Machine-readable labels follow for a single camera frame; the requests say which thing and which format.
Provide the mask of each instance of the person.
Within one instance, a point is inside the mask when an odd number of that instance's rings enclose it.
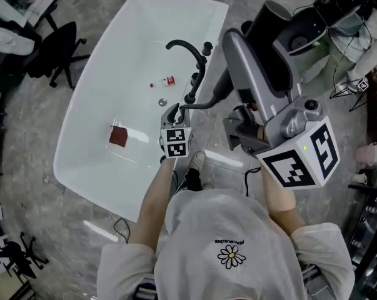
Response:
[[[336,299],[349,298],[354,272],[337,225],[307,226],[294,193],[264,169],[268,212],[230,189],[200,191],[205,160],[204,152],[194,155],[184,189],[170,201],[174,159],[161,163],[128,244],[103,248],[100,300],[307,299],[300,263],[316,265]],[[156,260],[164,223],[169,239]],[[157,297],[140,297],[137,291],[154,292],[150,277]]]
[[[335,94],[347,86],[356,92],[356,85],[377,65],[377,0],[372,0],[373,8],[367,21],[354,36],[344,36],[334,29],[319,41],[313,51],[316,63],[329,56],[322,70],[314,76],[314,67],[302,69],[304,89],[312,96],[322,95],[334,86]]]

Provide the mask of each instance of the white cloth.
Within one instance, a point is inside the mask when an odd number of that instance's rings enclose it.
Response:
[[[353,288],[351,260],[334,224],[302,227],[291,241],[258,202],[224,189],[177,193],[165,224],[170,238],[156,264],[143,245],[103,248],[100,300],[132,299],[153,271],[159,299],[305,300],[299,261],[317,265],[338,300]]]
[[[377,40],[377,9],[373,9],[366,25],[362,26],[359,30],[359,37],[355,37],[352,40],[352,37],[345,37],[337,33],[331,33],[331,38],[341,53],[345,53],[345,56],[353,63],[359,61],[361,56],[369,48],[370,42],[371,49],[369,51],[370,54],[373,54],[373,52],[377,51],[377,44],[375,44],[375,41]]]
[[[34,50],[34,41],[0,27],[0,53],[27,56]]]

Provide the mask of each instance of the gray floor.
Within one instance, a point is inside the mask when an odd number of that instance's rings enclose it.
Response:
[[[125,1],[59,0],[54,18],[59,25],[76,21],[78,36],[88,39],[87,45],[79,47],[78,54],[90,53]],[[230,5],[223,28],[225,31],[231,27],[239,28],[244,20],[254,18],[265,0],[217,1]],[[313,0],[275,1],[292,11]],[[45,21],[39,25],[38,31],[43,36],[51,32]],[[77,81],[83,67],[84,63],[73,66],[74,81]],[[216,48],[200,100],[209,99],[224,67],[223,53]],[[52,170],[54,152],[73,92],[67,87],[64,75],[59,78],[56,89],[49,87],[48,82],[46,77],[26,77],[8,98],[4,176],[1,178],[0,194],[4,206],[4,225],[13,237],[20,231],[36,236],[40,249],[50,260],[51,263],[32,281],[36,291],[44,298],[62,299],[67,292],[95,295],[101,247],[108,240],[90,230],[83,221],[115,234],[112,226],[118,217],[79,197],[55,180]],[[339,144],[341,164],[323,189],[296,193],[299,210],[311,224],[331,221],[342,227],[353,203],[353,193],[346,189],[346,185],[351,173],[356,170],[354,150],[365,142],[366,134],[365,108],[348,113],[353,101],[351,97],[334,100],[324,97],[325,110]],[[222,105],[195,113],[192,153],[196,149],[206,149],[234,161],[224,164],[210,159],[201,177],[204,182],[219,188],[242,192],[244,172],[258,163],[240,149],[233,152],[228,149],[222,118],[237,103],[233,94]],[[179,168],[187,163],[187,160],[180,161]],[[249,175],[248,179],[251,195],[262,200],[260,175]],[[118,229],[126,233],[122,224]]]

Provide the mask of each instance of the black cable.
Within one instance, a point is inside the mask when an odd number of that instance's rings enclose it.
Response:
[[[364,23],[364,27],[366,28],[366,30],[369,32],[369,36],[370,36],[370,42],[369,42],[369,46],[368,46],[368,48],[365,50],[365,51],[367,51],[367,50],[369,50],[370,48],[371,48],[371,44],[372,44],[372,37],[371,37],[371,33],[370,33],[370,30],[369,30],[369,28],[367,27],[367,25],[366,25],[366,23]]]
[[[177,189],[177,187],[178,187],[178,174],[177,174],[176,170],[173,170],[173,173],[176,176],[176,189]]]
[[[259,171],[261,170],[260,167],[256,167],[254,169],[249,169],[248,171],[245,172],[245,175],[244,175],[244,182],[245,182],[245,188],[246,188],[246,196],[248,197],[249,194],[248,194],[248,175],[250,173],[258,173]]]
[[[295,16],[295,11],[297,11],[298,9],[304,9],[304,8],[311,7],[311,6],[313,6],[313,3],[311,3],[311,4],[307,5],[307,6],[297,7],[297,8],[294,9],[293,15]]]
[[[174,187],[176,188],[177,187],[176,180],[174,180],[173,177],[171,177],[171,179],[173,180]]]
[[[117,225],[117,223],[118,223],[120,220],[123,220],[124,223],[125,223],[126,226],[127,226],[127,229],[128,229],[128,236],[127,236],[127,237],[126,237],[125,235],[121,234],[121,233],[116,229],[116,225]],[[117,221],[113,224],[113,229],[114,229],[118,234],[120,234],[120,235],[124,238],[124,240],[126,240],[126,243],[128,243],[128,239],[130,238],[130,233],[131,233],[131,231],[130,231],[130,227],[128,226],[128,223],[127,223],[127,221],[126,221],[125,219],[123,219],[123,218],[121,217],[119,220],[117,220]]]

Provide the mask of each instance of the red label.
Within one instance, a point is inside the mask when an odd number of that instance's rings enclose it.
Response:
[[[168,86],[170,86],[171,84],[176,84],[173,76],[168,77]]]

